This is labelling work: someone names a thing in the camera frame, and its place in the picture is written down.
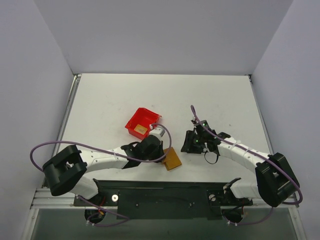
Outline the red plastic bin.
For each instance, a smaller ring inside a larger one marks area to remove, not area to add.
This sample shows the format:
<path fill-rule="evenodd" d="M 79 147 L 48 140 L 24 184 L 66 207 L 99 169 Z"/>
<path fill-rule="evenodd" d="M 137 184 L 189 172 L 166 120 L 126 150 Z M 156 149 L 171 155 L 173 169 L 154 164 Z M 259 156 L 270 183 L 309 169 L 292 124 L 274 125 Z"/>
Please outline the red plastic bin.
<path fill-rule="evenodd" d="M 128 133 L 139 140 L 143 140 L 146 138 L 151 131 L 151 124 L 158 123 L 162 116 L 158 113 L 155 113 L 147 108 L 139 107 L 136 112 L 133 114 L 131 119 L 125 125 L 125 128 L 128 130 Z M 147 128 L 147 132 L 145 134 L 140 134 L 134 131 L 136 125 L 142 125 Z"/>

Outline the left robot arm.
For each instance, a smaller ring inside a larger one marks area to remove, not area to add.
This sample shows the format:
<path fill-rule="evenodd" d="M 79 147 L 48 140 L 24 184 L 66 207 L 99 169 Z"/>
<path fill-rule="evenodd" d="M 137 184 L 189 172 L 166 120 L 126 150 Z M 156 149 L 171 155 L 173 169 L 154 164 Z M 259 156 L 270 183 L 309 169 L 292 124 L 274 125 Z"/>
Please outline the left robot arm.
<path fill-rule="evenodd" d="M 65 147 L 42 166 L 51 194 L 60 196 L 70 192 L 97 206 L 103 200 L 103 193 L 95 180 L 85 177 L 85 173 L 135 168 L 142 161 L 160 162 L 165 154 L 163 141 L 154 135 L 141 142 L 111 149 L 110 152 L 79 150 L 74 144 Z"/>

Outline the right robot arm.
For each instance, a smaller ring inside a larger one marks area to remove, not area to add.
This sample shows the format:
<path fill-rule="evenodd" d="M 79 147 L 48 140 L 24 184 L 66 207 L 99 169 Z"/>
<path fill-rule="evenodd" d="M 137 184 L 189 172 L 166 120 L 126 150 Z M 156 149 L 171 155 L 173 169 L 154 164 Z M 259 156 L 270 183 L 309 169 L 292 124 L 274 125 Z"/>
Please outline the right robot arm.
<path fill-rule="evenodd" d="M 216 133 L 206 120 L 192 121 L 193 129 L 186 131 L 181 152 L 187 154 L 214 153 L 243 166 L 255 175 L 247 182 L 240 177 L 223 186 L 224 201 L 230 205 L 240 199 L 262 199 L 271 207 L 286 204 L 287 198 L 300 185 L 287 159 L 281 153 L 269 154 L 254 150 L 225 132 Z"/>

